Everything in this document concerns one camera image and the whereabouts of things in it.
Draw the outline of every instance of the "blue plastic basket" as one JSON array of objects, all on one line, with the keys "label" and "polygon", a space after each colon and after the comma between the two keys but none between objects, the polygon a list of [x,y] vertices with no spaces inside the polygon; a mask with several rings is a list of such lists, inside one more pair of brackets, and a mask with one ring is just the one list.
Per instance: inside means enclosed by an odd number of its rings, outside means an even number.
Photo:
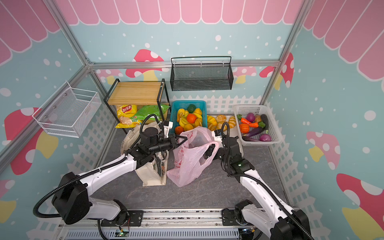
[{"label": "blue plastic basket", "polygon": [[170,115],[170,121],[173,122],[173,127],[169,131],[169,134],[175,133],[175,128],[179,126],[179,123],[177,122],[177,111],[180,108],[187,109],[189,105],[195,105],[196,108],[200,108],[202,113],[201,116],[203,117],[203,127],[208,127],[207,122],[207,103],[201,100],[178,100],[174,101],[172,103],[172,112]]}]

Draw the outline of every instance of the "white polka dot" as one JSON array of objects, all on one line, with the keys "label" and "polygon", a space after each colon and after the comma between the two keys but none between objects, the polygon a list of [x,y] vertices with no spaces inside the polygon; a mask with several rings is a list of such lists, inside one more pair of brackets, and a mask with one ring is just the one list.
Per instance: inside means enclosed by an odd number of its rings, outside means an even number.
[{"label": "white polka dot", "polygon": [[330,168],[331,170],[335,170],[335,168],[336,168],[336,166],[335,166],[335,164],[334,164],[333,162],[329,162],[329,163],[328,163],[328,166],[329,166],[329,168]]},{"label": "white polka dot", "polygon": [[0,94],[4,97],[9,97],[11,95],[11,91],[8,88],[0,88]]},{"label": "white polka dot", "polygon": [[323,150],[324,150],[324,151],[329,151],[329,145],[328,145],[328,143],[324,143],[324,144],[323,144]]},{"label": "white polka dot", "polygon": [[369,147],[363,147],[362,151],[363,153],[369,153],[371,150],[369,149]]},{"label": "white polka dot", "polygon": [[159,56],[158,56],[156,53],[154,53],[154,52],[151,51],[151,57],[153,57],[153,58],[158,58]]},{"label": "white polka dot", "polygon": [[383,190],[381,188],[373,186],[373,185],[371,185],[369,183],[366,183],[364,181],[361,181],[361,186],[364,188],[364,190],[367,193],[369,193],[371,195],[377,196],[377,195],[380,195],[383,192]]},{"label": "white polka dot", "polygon": [[25,160],[29,163],[33,163],[33,159],[35,158],[36,149],[29,150],[25,155]]},{"label": "white polka dot", "polygon": [[335,153],[340,154],[340,146],[335,147]]},{"label": "white polka dot", "polygon": [[35,112],[33,108],[22,108],[20,111],[25,116],[31,116]]},{"label": "white polka dot", "polygon": [[347,197],[349,199],[351,199],[354,203],[356,203],[358,206],[360,206],[359,196],[355,192],[353,192],[352,190],[347,189],[347,190],[344,191],[344,194],[347,195]]},{"label": "white polka dot", "polygon": [[10,142],[11,142],[11,140],[4,140],[4,141],[2,141],[2,145],[7,146]]},{"label": "white polka dot", "polygon": [[372,110],[366,111],[364,114],[364,118],[368,121],[372,121],[376,118],[376,113]]},{"label": "white polka dot", "polygon": [[8,182],[5,183],[5,188],[11,189],[14,184],[15,184],[15,180],[9,180]]}]

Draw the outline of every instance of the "white wire mesh basket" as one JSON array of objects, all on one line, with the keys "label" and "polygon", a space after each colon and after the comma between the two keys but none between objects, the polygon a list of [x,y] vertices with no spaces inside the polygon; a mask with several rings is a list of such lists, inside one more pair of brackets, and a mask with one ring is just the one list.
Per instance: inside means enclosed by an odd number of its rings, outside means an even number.
[{"label": "white wire mesh basket", "polygon": [[[281,135],[279,127],[277,126],[276,121],[275,121],[271,111],[266,106],[264,106],[264,105],[256,105],[256,104],[243,104],[243,105],[234,105],[232,107],[232,109],[233,109],[233,111],[235,113],[235,116],[237,114],[241,114],[241,116],[243,118],[245,118],[248,113],[253,113],[255,115],[265,114],[267,116],[267,118],[268,118],[268,123],[269,123],[268,134],[272,138],[271,142],[261,142],[261,141],[260,142],[250,142],[250,141],[244,141],[242,139],[242,135],[241,135],[241,132],[240,132],[240,127],[239,127],[239,124],[241,124],[241,122],[239,120],[237,120],[236,127],[237,127],[237,130],[238,130],[238,136],[239,136],[243,146],[248,146],[248,147],[251,147],[251,146],[268,147],[268,146],[270,146],[272,144],[280,143],[283,140],[283,136]],[[262,133],[260,133],[258,135],[254,135],[251,138],[259,140],[260,136],[263,135],[263,134],[265,134],[265,131],[263,131]]]},{"label": "white wire mesh basket", "polygon": [[63,86],[66,84],[68,87],[47,108],[42,110],[50,98],[32,117],[48,134],[80,137],[101,105],[100,96],[95,91],[73,88],[68,82]]}]

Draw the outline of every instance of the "wooden shelf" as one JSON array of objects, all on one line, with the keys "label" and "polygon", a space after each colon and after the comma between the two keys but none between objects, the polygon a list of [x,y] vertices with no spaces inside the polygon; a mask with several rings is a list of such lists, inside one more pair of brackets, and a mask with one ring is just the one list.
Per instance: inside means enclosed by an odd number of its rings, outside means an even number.
[{"label": "wooden shelf", "polygon": [[109,105],[157,105],[161,82],[118,82]]}]

